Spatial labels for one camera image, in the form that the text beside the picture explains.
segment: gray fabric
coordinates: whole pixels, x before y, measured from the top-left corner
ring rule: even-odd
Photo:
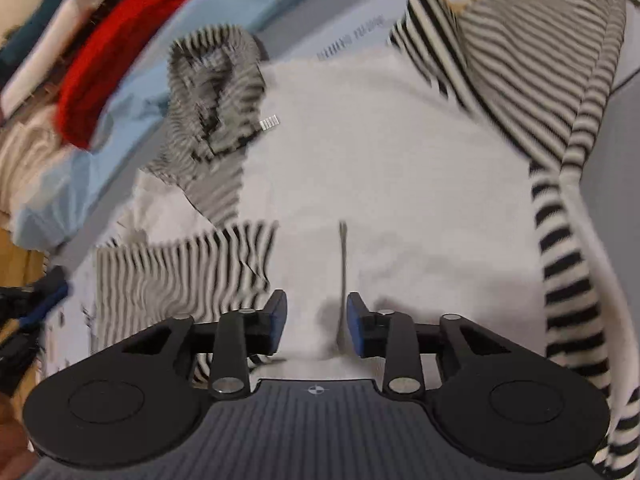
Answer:
[[[262,131],[259,59],[239,27],[203,28],[172,47],[167,141],[146,170],[179,186],[215,226],[237,216],[243,148]]]

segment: logo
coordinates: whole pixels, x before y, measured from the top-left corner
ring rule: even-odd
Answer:
[[[327,390],[320,386],[319,384],[314,384],[311,388],[307,390],[311,395],[322,395]]]

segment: wooden surface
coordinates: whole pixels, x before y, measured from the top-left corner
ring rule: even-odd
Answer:
[[[0,286],[21,286],[38,280],[42,272],[44,255],[35,251],[25,251],[11,243],[11,235],[0,230]],[[22,406],[36,385],[36,365],[24,376],[12,403],[18,418]]]

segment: clothing tag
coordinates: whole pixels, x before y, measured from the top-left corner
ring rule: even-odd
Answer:
[[[269,130],[274,126],[278,126],[278,124],[280,124],[280,121],[275,115],[272,115],[271,117],[267,117],[266,119],[260,121],[260,127],[263,131]]]

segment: red sweater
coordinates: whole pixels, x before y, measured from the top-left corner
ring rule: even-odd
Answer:
[[[96,28],[60,88],[56,125],[88,149],[105,103],[146,44],[185,0],[123,0]]]

